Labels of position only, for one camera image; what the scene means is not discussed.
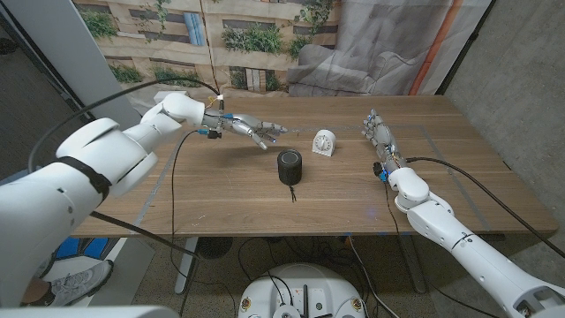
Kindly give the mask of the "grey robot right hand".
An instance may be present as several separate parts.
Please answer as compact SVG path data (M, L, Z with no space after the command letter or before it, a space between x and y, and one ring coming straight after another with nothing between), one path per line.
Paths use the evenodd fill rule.
M376 149L379 163L388 173L407 166L402 157L396 139L389 127L375 109L363 120L364 128L361 133L372 143Z

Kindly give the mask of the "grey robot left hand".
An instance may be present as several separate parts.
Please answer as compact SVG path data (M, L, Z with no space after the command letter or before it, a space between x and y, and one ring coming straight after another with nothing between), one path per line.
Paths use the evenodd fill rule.
M284 134L288 129L282 125L262 121L248 114L219 114L210 110L204 114L202 126L225 130L241 136L249 137L257 146L267 150L265 140L275 143L275 137Z

